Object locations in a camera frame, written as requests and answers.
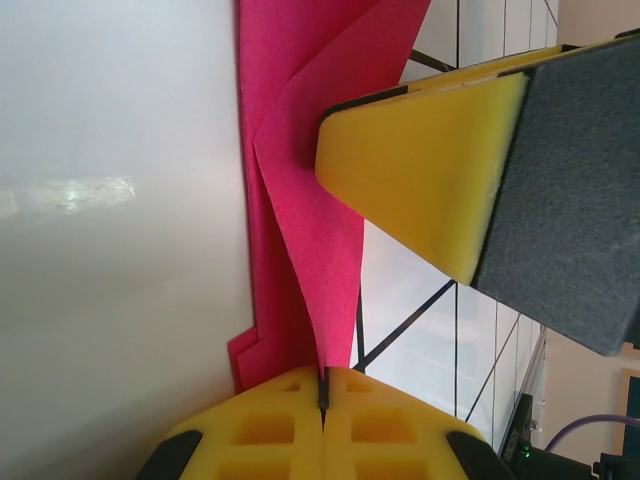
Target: folded pink paper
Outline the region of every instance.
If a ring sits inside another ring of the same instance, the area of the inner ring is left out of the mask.
[[[240,1],[256,326],[229,346],[238,390],[303,364],[349,364],[363,220],[318,184],[317,132],[330,106],[398,82],[428,5]]]

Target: gray foam pad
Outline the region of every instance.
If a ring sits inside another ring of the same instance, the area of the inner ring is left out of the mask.
[[[612,354],[640,305],[640,36],[529,73],[473,286]]]

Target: pink paper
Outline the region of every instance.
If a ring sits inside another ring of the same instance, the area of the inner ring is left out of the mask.
[[[398,82],[428,5],[240,1],[256,327],[230,344],[239,389],[314,360],[349,363],[363,220],[315,178],[318,127],[328,107]]]

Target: cable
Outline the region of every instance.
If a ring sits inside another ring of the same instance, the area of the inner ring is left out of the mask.
[[[569,425],[560,430],[553,439],[545,448],[545,451],[551,452],[555,449],[558,444],[569,435],[574,430],[584,427],[585,425],[589,425],[592,423],[600,423],[600,422],[615,422],[615,423],[624,423],[625,425],[631,425],[633,427],[640,427],[640,419],[625,417],[624,415],[591,415],[589,417],[579,418],[575,422],[571,422]]]

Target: black foam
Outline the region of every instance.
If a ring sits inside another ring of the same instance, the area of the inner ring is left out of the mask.
[[[527,73],[473,285],[613,354],[640,305],[640,36]]]

